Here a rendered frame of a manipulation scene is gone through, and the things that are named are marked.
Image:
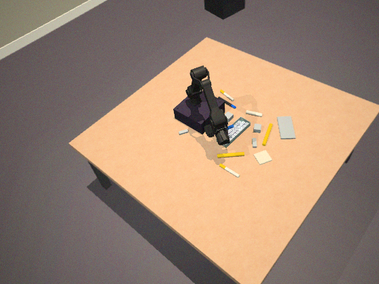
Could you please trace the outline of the keyboard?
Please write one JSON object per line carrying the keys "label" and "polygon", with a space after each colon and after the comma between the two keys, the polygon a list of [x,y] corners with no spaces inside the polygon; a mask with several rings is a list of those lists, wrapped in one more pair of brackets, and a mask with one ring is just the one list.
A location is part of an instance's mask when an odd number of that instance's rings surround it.
{"label": "keyboard", "polygon": [[250,122],[243,117],[239,117],[233,125],[233,128],[228,129],[230,143],[222,145],[226,148],[250,126]]}

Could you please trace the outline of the cream flat square slab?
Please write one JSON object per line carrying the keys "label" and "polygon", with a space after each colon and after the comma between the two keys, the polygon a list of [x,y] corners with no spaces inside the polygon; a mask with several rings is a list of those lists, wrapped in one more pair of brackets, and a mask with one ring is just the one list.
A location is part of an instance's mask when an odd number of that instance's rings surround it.
{"label": "cream flat square slab", "polygon": [[255,153],[254,157],[260,165],[272,161],[271,157],[269,156],[266,150],[261,151],[259,153]]}

